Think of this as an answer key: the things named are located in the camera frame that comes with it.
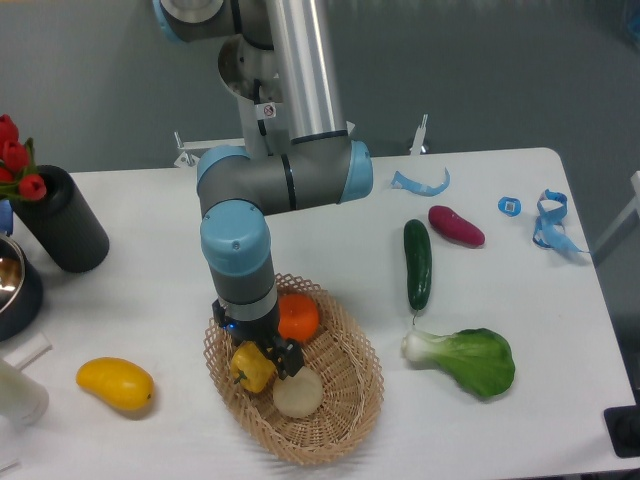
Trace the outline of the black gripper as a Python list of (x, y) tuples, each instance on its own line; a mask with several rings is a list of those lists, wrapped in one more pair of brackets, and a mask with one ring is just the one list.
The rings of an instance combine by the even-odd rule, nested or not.
[(272, 361), (281, 380), (294, 377), (304, 366), (301, 345), (296, 340), (284, 340), (278, 332), (278, 302), (266, 315), (252, 320), (233, 317), (231, 308), (223, 307), (219, 300), (212, 304), (212, 311), (216, 325), (227, 332), (237, 345), (252, 341), (263, 352), (271, 349)]

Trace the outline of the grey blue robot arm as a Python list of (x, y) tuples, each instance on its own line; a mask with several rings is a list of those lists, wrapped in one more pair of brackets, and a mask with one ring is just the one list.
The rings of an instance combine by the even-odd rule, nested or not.
[(324, 1), (157, 1), (180, 43), (220, 37), (218, 69), (241, 115), (242, 146), (207, 149), (197, 165), (201, 248), (216, 323), (252, 341), (281, 377), (301, 369), (279, 334), (269, 215), (366, 197), (373, 166), (342, 112)]

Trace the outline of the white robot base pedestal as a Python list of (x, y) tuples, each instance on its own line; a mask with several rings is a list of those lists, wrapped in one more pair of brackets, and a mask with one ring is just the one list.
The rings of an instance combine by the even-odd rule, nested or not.
[(249, 154), (266, 157), (288, 152), (288, 112), (275, 53), (259, 49), (237, 34), (222, 45), (218, 71), (236, 99)]

